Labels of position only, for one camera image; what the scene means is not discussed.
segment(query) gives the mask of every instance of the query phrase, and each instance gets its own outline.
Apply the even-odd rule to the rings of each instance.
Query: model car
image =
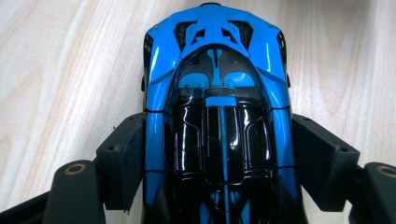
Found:
[[[143,179],[146,223],[307,223],[304,186],[351,223],[396,223],[396,168],[291,114],[282,32],[246,11],[203,4],[146,33],[142,113],[94,161],[61,167],[50,192],[1,223],[105,223]]]
[[[160,185],[172,192],[166,204],[180,223],[275,222],[280,190],[301,202],[286,53],[277,27],[218,4],[178,12],[148,30],[148,210]]]

